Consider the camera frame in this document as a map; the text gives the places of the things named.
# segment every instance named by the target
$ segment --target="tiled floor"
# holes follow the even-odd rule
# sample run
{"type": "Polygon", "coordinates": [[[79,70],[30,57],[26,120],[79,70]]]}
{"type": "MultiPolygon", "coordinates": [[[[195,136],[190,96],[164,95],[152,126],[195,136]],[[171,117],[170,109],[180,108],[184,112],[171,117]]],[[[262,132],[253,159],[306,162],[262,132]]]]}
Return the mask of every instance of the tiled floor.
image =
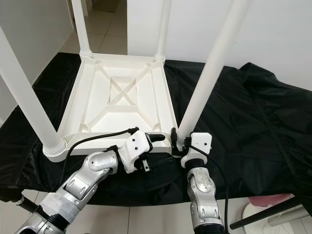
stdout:
{"type": "MultiPolygon", "coordinates": [[[[26,190],[30,200],[39,204],[47,193],[26,190]]],[[[230,199],[229,224],[241,219],[246,198],[230,199]]],[[[218,201],[224,217],[224,200],[218,201]]],[[[152,207],[112,207],[87,205],[68,228],[67,234],[191,234],[190,204],[152,207]]],[[[0,234],[13,234],[28,218],[29,212],[13,203],[0,202],[0,234]]],[[[312,218],[290,222],[294,234],[312,234],[312,218]]],[[[231,234],[244,234],[242,228],[231,234]]]]}
{"type": "MultiPolygon", "coordinates": [[[[94,53],[127,54],[127,3],[120,1],[115,13],[93,11],[85,18],[90,49],[94,53]]],[[[60,52],[79,53],[77,33],[73,32],[60,52]]]]}

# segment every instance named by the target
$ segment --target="black cloth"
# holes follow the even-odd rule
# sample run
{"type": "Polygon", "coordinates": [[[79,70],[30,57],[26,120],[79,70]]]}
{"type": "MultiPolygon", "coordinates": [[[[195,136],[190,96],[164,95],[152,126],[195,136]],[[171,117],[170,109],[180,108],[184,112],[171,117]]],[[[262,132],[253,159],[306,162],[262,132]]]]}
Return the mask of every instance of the black cloth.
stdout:
{"type": "MultiPolygon", "coordinates": [[[[34,85],[57,129],[80,65],[78,55],[59,53],[34,85]]],[[[181,122],[203,63],[167,60],[164,66],[178,124],[181,122]]],[[[195,131],[213,136],[211,156],[223,168],[230,198],[293,193],[310,210],[312,200],[312,92],[279,82],[273,73],[251,63],[241,69],[224,67],[195,131]]],[[[77,170],[85,156],[71,156],[65,177],[77,170]]],[[[179,159],[150,154],[152,171],[109,176],[90,204],[143,206],[189,200],[186,172],[179,159]]],[[[225,197],[217,168],[208,163],[225,197]]],[[[55,191],[63,162],[52,163],[17,107],[0,128],[0,199],[4,189],[55,191]]]]}

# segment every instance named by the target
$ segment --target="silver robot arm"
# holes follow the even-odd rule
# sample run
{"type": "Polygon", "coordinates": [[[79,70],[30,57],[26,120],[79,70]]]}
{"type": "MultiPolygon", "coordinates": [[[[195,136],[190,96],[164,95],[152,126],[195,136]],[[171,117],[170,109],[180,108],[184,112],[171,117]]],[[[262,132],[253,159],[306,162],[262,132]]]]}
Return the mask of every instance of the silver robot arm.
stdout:
{"type": "Polygon", "coordinates": [[[16,234],[64,234],[78,213],[98,188],[98,184],[118,168],[127,173],[136,170],[134,162],[152,150],[152,142],[164,140],[162,135],[150,136],[136,131],[118,149],[90,154],[82,167],[73,173],[55,192],[49,193],[16,234]]]}
{"type": "Polygon", "coordinates": [[[185,140],[187,155],[181,166],[187,170],[187,192],[191,200],[191,217],[195,234],[225,234],[226,229],[215,199],[215,183],[205,167],[212,136],[209,133],[192,133],[185,140]]]}

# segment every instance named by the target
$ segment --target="black tripod leg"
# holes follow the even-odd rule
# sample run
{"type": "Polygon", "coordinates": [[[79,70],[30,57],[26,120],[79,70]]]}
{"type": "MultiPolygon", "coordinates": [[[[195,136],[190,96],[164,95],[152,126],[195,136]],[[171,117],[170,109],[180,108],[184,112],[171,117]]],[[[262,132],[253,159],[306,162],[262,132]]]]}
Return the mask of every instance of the black tripod leg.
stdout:
{"type": "Polygon", "coordinates": [[[34,202],[24,196],[17,202],[17,206],[20,206],[31,213],[35,212],[37,208],[37,205],[34,202]]]}
{"type": "Polygon", "coordinates": [[[296,197],[293,197],[293,198],[288,199],[286,201],[283,201],[283,202],[281,202],[281,203],[279,203],[279,204],[277,204],[275,206],[267,208],[264,211],[256,213],[256,214],[254,214],[254,215],[252,215],[250,217],[247,217],[247,218],[244,218],[244,219],[242,219],[240,221],[232,223],[230,225],[230,228],[232,230],[237,229],[237,228],[241,228],[241,227],[243,227],[243,226],[245,226],[247,224],[259,221],[259,220],[267,218],[267,217],[269,217],[271,215],[275,215],[277,213],[280,213],[282,211],[288,210],[288,209],[290,209],[292,207],[295,207],[295,206],[298,206],[300,204],[301,204],[301,202],[299,201],[299,199],[296,198],[296,197]]]}

